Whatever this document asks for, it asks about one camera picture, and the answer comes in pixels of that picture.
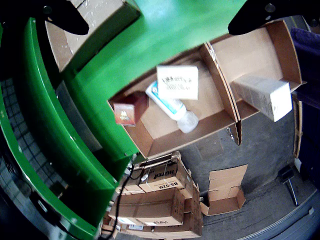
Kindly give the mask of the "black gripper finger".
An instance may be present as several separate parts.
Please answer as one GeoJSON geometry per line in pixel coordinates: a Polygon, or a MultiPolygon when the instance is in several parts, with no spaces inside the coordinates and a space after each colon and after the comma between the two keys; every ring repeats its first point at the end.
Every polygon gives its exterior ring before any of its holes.
{"type": "Polygon", "coordinates": [[[320,24],[318,0],[247,0],[228,24],[233,36],[247,34],[268,22],[302,16],[310,27],[320,24]]]}
{"type": "Polygon", "coordinates": [[[47,21],[75,35],[86,35],[89,25],[69,0],[2,0],[0,23],[5,29],[23,28],[29,18],[47,21]]]}

